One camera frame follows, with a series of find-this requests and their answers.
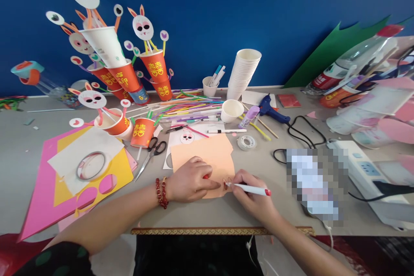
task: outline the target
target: yellow paper sheet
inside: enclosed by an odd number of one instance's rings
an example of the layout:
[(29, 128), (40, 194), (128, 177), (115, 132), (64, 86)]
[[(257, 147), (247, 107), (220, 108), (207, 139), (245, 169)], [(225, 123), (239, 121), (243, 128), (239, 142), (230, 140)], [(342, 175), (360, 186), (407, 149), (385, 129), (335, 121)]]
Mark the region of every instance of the yellow paper sheet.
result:
[[(79, 138), (81, 135), (83, 135), (87, 130), (89, 130), (91, 127), (87, 127), (85, 129), (81, 129), (80, 131), (71, 134), (65, 138), (62, 138), (57, 143), (57, 150), (60, 152), (64, 148), (66, 148), (69, 144), (71, 144), (73, 141), (75, 141), (77, 138)], [(119, 190), (123, 186), (127, 185), (129, 182), (133, 179), (133, 174), (131, 171), (131, 167), (129, 165), (128, 158), (126, 156), (125, 149), (122, 149), (121, 152), (119, 152), (111, 161), (109, 164), (106, 172), (102, 174), (102, 176), (94, 181), (89, 182), (89, 184), (82, 190), (86, 190), (87, 188), (94, 187), (99, 189), (99, 183), (101, 182), (102, 178), (108, 174), (114, 174), (116, 175), (116, 186), (115, 188), (107, 194), (101, 194), (98, 191), (98, 194), (96, 196), (95, 202), (93, 204), (89, 205), (88, 207), (92, 207), (96, 204), (98, 204), (101, 200), (103, 200), (106, 196), (111, 195), (115, 191)], [(54, 205), (59, 205), (60, 203), (72, 198), (72, 194), (68, 190), (65, 182), (59, 181), (59, 176), (56, 178), (56, 187), (55, 187), (55, 200)]]
[(204, 198), (222, 197), (230, 188), (224, 189), (223, 180), (228, 181), (234, 177), (234, 164), (232, 159), (233, 147), (226, 134), (220, 134), (214, 137), (196, 140), (190, 144), (179, 144), (171, 147), (172, 167), (176, 172), (193, 156), (198, 156), (204, 162), (213, 167), (213, 173), (210, 179), (221, 184), (216, 190), (208, 191)]

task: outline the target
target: pixelated blur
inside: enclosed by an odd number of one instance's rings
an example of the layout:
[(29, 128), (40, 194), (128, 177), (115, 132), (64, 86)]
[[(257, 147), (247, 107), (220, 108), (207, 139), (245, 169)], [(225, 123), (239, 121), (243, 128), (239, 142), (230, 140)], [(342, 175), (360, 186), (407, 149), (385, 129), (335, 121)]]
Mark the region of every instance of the pixelated blur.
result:
[(288, 149), (287, 189), (312, 215), (344, 226), (348, 157), (343, 149)]

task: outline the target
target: scissors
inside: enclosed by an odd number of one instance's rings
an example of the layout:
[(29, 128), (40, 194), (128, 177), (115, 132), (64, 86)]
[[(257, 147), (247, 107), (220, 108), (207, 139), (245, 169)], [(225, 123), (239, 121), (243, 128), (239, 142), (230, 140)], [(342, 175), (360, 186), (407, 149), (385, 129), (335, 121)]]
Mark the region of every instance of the scissors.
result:
[(145, 158), (144, 163), (141, 166), (141, 169), (138, 172), (138, 175), (135, 177), (135, 181), (137, 181), (138, 177), (142, 174), (142, 172), (144, 171), (146, 165), (148, 164), (148, 162), (150, 161), (150, 159), (154, 156), (154, 155), (160, 155), (161, 153), (163, 153), (165, 151), (165, 149), (167, 148), (167, 143), (165, 141), (161, 141), (159, 144), (158, 143), (158, 138), (157, 137), (153, 137), (150, 140), (150, 144), (148, 145), (148, 155)]

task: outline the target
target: glue stick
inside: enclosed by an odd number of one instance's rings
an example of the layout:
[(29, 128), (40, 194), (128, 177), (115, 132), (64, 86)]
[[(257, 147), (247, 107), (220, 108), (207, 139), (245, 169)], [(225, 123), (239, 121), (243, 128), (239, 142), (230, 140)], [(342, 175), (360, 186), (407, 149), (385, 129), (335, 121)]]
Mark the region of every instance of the glue stick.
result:
[(246, 113), (245, 118), (240, 122), (238, 127), (240, 129), (246, 128), (250, 124), (252, 119), (259, 113), (260, 108), (258, 106), (252, 106), (249, 111)]

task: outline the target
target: blue wall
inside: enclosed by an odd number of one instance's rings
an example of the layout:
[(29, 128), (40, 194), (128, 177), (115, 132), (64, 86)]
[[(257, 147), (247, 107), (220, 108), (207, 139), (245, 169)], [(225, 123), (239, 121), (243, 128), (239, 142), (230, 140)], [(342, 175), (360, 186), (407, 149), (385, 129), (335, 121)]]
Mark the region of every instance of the blue wall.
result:
[[(121, 4), (124, 15), (119, 40), (131, 40), (144, 50), (126, 9), (129, 6), (138, 12), (140, 4), (144, 5), (145, 15), (155, 27), (154, 43), (162, 45), (159, 31), (169, 32), (166, 63), (175, 71), (173, 88), (201, 87), (202, 78), (212, 74), (218, 64), (231, 69), (235, 53), (242, 48), (263, 54), (250, 85), (281, 85), (339, 21), (342, 27), (358, 21), (370, 26), (392, 14), (390, 22), (400, 22), (414, 15), (410, 1), (101, 0), (99, 12), (107, 24), (113, 25), (113, 6)], [(85, 9), (74, 0), (2, 0), (2, 5), (0, 73), (2, 85), (6, 85), (0, 87), (0, 95), (41, 94), (35, 87), (20, 84), (9, 72), (23, 60), (38, 61), (46, 70), (60, 74), (65, 83), (91, 78), (70, 62), (70, 56), (80, 55), (70, 46), (67, 35), (45, 17), (46, 11), (56, 11), (80, 27), (75, 9)], [(402, 35), (413, 34), (411, 23)], [(88, 65), (88, 58), (81, 56)], [(132, 53), (127, 51), (126, 56), (132, 57)], [(139, 60), (135, 69), (147, 74)], [(220, 86), (227, 86), (229, 77), (227, 73)]]

